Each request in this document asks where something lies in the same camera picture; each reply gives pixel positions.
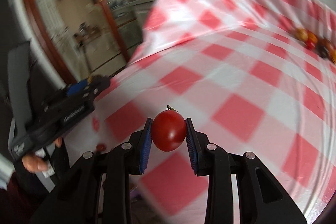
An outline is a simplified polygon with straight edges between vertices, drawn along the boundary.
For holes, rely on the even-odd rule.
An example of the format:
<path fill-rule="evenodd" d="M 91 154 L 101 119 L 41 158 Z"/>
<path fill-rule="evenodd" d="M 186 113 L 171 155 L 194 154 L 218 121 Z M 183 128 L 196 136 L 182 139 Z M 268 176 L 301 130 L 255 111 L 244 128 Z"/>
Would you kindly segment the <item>person's left hand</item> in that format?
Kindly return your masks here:
<path fill-rule="evenodd" d="M 55 149 L 51 157 L 51 164 L 56 164 L 61 155 L 63 138 L 59 137 L 54 141 Z M 30 173 L 46 172 L 50 169 L 49 164 L 34 153 L 28 153 L 21 159 L 24 168 Z"/>

